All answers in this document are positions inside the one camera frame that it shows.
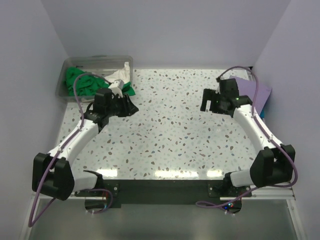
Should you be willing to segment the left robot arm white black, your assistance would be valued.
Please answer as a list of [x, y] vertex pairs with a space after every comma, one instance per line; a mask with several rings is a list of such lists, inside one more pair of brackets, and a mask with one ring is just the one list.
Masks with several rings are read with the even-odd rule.
[[73, 192], [86, 190], [99, 196], [104, 190], [102, 175], [87, 170], [84, 176], [72, 171], [72, 164], [83, 148], [108, 125], [111, 117], [129, 117], [138, 112], [120, 87], [100, 88], [87, 110], [80, 110], [80, 121], [70, 134], [48, 153], [33, 160], [31, 188], [37, 194], [65, 201]]

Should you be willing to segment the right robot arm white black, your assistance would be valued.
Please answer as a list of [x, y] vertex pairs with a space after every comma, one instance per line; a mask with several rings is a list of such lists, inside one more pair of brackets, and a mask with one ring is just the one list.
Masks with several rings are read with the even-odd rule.
[[279, 187], [296, 175], [294, 147], [283, 144], [268, 129], [250, 97], [240, 94], [236, 79], [219, 79], [218, 89], [204, 89], [202, 112], [207, 104], [211, 112], [232, 117], [245, 131], [257, 153], [250, 168], [226, 173], [219, 191], [233, 197], [241, 187]]

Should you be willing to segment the purple t shirt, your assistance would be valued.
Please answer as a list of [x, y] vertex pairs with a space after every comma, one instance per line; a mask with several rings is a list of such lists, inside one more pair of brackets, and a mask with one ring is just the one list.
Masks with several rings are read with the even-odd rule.
[[[237, 76], [230, 76], [231, 79], [235, 79], [238, 90], [239, 90], [239, 95], [240, 96], [248, 96], [252, 101], [254, 100], [254, 95], [256, 92], [256, 82], [255, 81], [250, 81], [246, 80]], [[271, 95], [272, 88], [264, 85], [263, 83], [258, 84], [258, 92], [257, 92], [257, 97], [255, 101], [255, 109], [256, 111], [260, 114], [262, 108], [265, 106], [269, 96]]]

